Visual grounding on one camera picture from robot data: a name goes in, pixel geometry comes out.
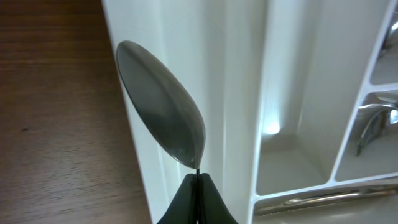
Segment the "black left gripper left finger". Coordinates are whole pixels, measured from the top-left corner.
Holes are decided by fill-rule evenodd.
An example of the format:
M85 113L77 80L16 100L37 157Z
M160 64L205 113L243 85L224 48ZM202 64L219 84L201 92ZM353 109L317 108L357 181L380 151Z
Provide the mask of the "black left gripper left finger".
M196 175L187 174L158 224L196 224Z

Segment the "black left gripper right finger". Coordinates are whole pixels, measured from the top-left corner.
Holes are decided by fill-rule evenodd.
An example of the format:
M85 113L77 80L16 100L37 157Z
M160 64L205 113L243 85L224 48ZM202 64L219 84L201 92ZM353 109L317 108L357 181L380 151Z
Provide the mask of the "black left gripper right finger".
M207 173L198 176L199 224L238 224Z

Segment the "small steel teaspoon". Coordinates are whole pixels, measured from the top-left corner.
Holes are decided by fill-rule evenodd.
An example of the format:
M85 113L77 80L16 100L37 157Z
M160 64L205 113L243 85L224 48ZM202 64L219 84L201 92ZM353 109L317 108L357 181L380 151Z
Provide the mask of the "small steel teaspoon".
M176 161L200 170L206 129L197 104L173 73L143 46L116 47L119 75L140 119Z

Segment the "steel table knife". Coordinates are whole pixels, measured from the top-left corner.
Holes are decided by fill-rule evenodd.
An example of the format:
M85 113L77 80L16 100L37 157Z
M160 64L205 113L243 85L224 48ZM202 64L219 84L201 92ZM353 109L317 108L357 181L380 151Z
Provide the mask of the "steel table knife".
M387 197L396 194L397 184L372 184L313 190L260 200L254 205L253 215L260 217L280 212L367 198Z

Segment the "steel fork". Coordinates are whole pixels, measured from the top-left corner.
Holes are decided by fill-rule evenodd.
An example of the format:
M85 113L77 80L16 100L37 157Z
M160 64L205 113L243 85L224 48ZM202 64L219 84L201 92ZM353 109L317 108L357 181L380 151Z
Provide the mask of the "steel fork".
M357 156L374 140L397 133L397 105L381 106L382 108L370 117L359 137L356 148Z

